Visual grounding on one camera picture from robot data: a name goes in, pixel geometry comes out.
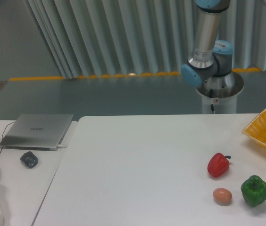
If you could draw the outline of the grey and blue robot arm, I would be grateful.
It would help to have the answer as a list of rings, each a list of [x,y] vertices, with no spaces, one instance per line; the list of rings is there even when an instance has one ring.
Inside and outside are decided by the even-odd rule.
[[[197,0],[193,48],[181,67],[193,86],[234,66],[266,69],[266,0]]]

